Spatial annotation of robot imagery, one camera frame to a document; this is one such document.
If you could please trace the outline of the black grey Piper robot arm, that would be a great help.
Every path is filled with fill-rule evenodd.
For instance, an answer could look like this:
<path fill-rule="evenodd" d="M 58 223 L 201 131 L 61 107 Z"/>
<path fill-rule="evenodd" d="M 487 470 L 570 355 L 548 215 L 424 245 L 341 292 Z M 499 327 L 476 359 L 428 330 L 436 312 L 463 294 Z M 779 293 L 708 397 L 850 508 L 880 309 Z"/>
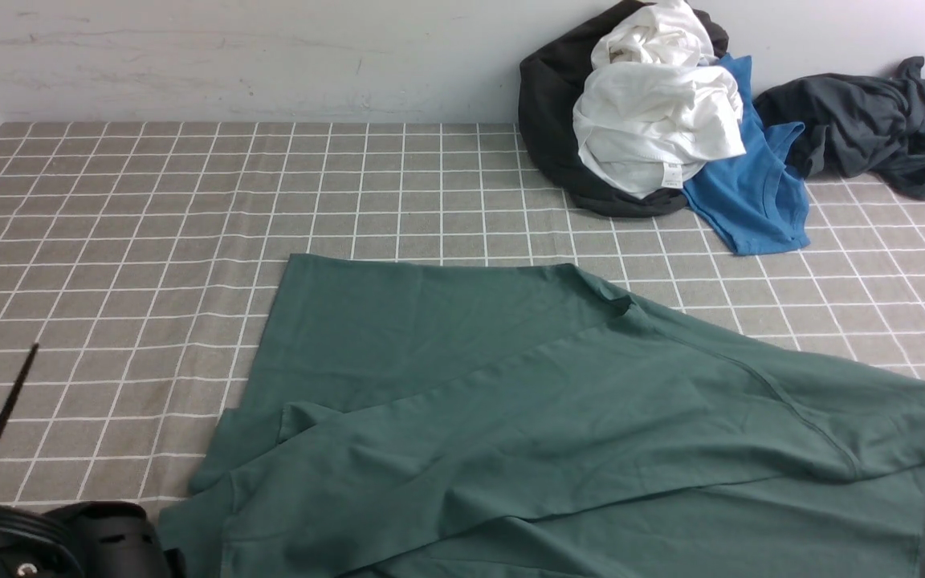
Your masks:
<path fill-rule="evenodd" d="M 0 506 L 0 577 L 185 577 L 136 503 L 81 502 L 36 515 Z"/>

